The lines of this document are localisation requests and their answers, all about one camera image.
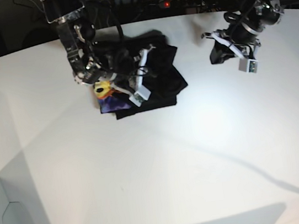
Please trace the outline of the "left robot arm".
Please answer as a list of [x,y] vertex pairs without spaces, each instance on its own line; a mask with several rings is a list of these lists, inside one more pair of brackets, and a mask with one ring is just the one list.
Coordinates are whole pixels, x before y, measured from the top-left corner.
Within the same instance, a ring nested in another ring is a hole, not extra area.
[[266,26],[275,25],[284,10],[279,0],[217,0],[225,8],[228,28],[203,33],[203,39],[214,40],[210,53],[211,64],[224,63],[231,58],[255,59],[261,43],[258,36]]

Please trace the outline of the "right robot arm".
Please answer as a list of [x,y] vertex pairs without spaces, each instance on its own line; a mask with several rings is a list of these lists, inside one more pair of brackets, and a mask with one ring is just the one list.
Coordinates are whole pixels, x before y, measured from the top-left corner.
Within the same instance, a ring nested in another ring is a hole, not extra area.
[[91,85],[96,94],[108,97],[111,92],[130,100],[148,100],[151,89],[145,85],[154,76],[146,67],[153,44],[140,44],[137,38],[124,37],[119,21],[114,18],[118,39],[97,42],[94,24],[81,0],[40,0],[48,23],[57,24],[57,33],[66,49],[74,79]]

